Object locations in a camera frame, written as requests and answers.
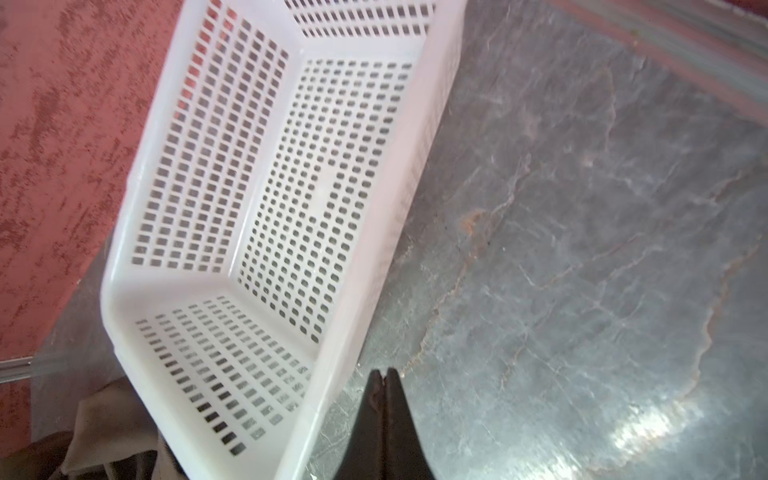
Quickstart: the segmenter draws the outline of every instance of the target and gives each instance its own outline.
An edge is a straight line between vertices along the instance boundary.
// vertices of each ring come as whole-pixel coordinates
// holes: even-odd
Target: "gray marble floor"
[[[546,2],[471,0],[306,478],[333,477],[367,374],[387,366],[440,480],[768,477],[766,232],[766,129]],[[119,375],[103,333],[75,333],[99,329],[102,266],[40,355],[89,352],[33,382],[37,436]]]

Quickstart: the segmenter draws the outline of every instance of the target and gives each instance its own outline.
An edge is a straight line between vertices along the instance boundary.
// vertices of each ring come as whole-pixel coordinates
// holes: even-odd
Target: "fabric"
[[[186,480],[126,378],[80,401],[73,432],[0,460],[0,480]]]

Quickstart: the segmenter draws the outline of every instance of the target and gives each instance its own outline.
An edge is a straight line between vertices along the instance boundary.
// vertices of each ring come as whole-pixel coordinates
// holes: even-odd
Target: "basket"
[[[187,0],[101,290],[193,480],[298,478],[354,370],[465,0]]]

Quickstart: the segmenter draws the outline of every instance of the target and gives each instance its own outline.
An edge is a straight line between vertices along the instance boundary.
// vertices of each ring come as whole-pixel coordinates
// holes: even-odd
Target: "textured red wall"
[[[0,360],[35,352],[112,228],[179,8],[0,1]]]
[[[726,0],[726,2],[768,18],[768,2],[766,0]]]

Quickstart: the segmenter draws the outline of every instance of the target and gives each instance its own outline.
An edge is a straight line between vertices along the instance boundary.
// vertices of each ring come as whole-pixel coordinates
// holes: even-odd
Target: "metal rod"
[[[0,361],[0,383],[28,379],[32,374],[32,357]]]

